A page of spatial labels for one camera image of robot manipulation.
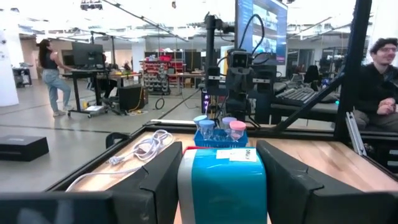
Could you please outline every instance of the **floor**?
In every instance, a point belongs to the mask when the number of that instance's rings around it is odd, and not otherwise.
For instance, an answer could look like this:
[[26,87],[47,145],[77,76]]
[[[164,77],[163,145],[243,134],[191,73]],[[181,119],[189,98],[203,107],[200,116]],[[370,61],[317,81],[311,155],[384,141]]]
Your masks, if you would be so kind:
[[[94,93],[79,83],[81,98],[93,100]],[[165,106],[155,110],[158,96],[149,96],[147,113],[117,116],[112,113],[88,119],[83,114],[53,118],[47,87],[35,81],[18,89],[19,104],[0,108],[0,136],[20,134],[45,136],[50,153],[32,162],[0,161],[0,192],[42,191],[105,150],[105,137],[112,132],[131,133],[150,119],[189,120],[200,114],[200,92],[186,88],[182,96],[165,97]],[[71,105],[76,102],[71,94]],[[294,125],[330,129],[330,123],[300,119]]]

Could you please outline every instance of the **glasses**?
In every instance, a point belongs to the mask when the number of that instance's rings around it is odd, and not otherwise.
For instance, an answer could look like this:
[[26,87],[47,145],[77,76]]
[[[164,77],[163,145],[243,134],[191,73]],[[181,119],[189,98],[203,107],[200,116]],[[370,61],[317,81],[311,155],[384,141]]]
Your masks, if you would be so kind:
[[389,52],[389,51],[397,52],[397,48],[396,47],[382,47],[382,48],[380,48],[380,50],[382,52]]

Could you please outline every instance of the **blue tray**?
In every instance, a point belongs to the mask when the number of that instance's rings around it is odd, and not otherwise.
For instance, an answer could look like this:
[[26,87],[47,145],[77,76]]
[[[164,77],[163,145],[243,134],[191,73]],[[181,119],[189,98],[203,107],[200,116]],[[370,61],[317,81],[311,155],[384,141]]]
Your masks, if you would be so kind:
[[[215,136],[226,136],[226,133],[222,129],[215,129],[214,130]],[[200,131],[197,131],[195,136],[193,137],[193,141],[195,142],[196,146],[201,147],[245,147],[248,143],[248,135],[246,131],[243,133],[243,136],[237,141],[234,142],[232,140],[228,141],[216,141],[216,140],[204,140],[203,136],[201,135]]]

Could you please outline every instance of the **pink lid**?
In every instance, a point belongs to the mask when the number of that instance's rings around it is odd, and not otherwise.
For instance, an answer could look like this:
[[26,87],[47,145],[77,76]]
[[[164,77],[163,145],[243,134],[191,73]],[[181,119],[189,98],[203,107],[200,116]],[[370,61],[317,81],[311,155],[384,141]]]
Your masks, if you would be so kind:
[[246,129],[246,124],[242,121],[231,121],[229,122],[229,127],[232,130],[244,131]]

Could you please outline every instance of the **clear plastic cup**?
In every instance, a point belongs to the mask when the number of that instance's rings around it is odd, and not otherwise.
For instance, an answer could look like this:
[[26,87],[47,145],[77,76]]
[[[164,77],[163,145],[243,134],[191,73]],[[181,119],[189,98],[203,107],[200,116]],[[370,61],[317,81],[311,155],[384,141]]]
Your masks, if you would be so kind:
[[229,136],[233,141],[238,141],[243,136],[244,130],[246,130],[246,124],[242,121],[231,121],[229,127],[231,128]]
[[225,133],[226,133],[227,135],[229,135],[229,134],[231,133],[231,128],[229,127],[229,123],[230,123],[231,121],[236,121],[236,118],[233,118],[233,117],[225,117],[225,118],[222,119],[222,122],[223,122],[223,129],[224,129],[224,131],[225,131]]
[[196,118],[193,119],[193,122],[195,122],[197,129],[200,130],[199,122],[203,120],[207,120],[207,115],[200,115],[197,116]]
[[212,120],[199,121],[200,133],[204,140],[209,140],[214,133],[215,122]]

